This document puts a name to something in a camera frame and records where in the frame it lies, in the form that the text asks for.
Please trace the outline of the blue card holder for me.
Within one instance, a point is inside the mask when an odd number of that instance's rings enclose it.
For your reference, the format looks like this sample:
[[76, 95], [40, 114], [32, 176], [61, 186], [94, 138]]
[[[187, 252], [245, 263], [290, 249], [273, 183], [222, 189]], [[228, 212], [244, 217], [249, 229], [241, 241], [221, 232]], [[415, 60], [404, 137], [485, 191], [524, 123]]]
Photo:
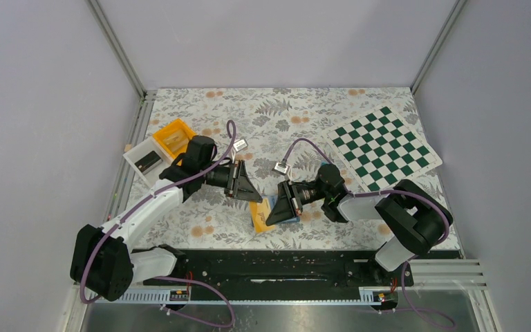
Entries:
[[282, 223], [299, 221], [299, 215], [288, 199], [279, 200], [278, 196], [262, 196], [261, 202], [249, 202], [252, 224], [256, 231], [269, 230]]

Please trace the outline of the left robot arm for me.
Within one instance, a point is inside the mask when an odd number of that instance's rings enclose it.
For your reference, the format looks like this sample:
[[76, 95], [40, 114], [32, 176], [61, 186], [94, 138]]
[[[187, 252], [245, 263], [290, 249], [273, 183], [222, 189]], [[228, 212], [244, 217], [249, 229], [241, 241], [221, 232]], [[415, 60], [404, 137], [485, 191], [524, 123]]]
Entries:
[[182, 255], [168, 245], [134, 252], [137, 242], [159, 220], [199, 191], [221, 187], [231, 199], [260, 203], [244, 161], [224, 156], [215, 160], [216, 143], [194, 136], [185, 152], [162, 171], [149, 193], [100, 227], [84, 226], [77, 234], [70, 277], [82, 291], [89, 289], [108, 301], [121, 297], [130, 285], [172, 274]]

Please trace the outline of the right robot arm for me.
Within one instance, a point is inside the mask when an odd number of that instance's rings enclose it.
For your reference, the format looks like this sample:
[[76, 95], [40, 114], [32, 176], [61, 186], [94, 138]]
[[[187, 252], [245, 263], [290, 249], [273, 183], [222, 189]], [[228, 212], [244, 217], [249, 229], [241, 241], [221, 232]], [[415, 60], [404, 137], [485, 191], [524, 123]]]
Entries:
[[315, 201], [322, 202], [322, 212], [332, 222], [383, 220], [393, 236], [375, 252], [373, 261], [386, 272], [428, 253], [449, 236], [453, 223], [451, 214], [413, 181], [403, 179], [392, 188], [355, 194], [347, 190], [338, 167], [325, 164], [312, 181], [280, 182], [265, 224], [295, 219]]

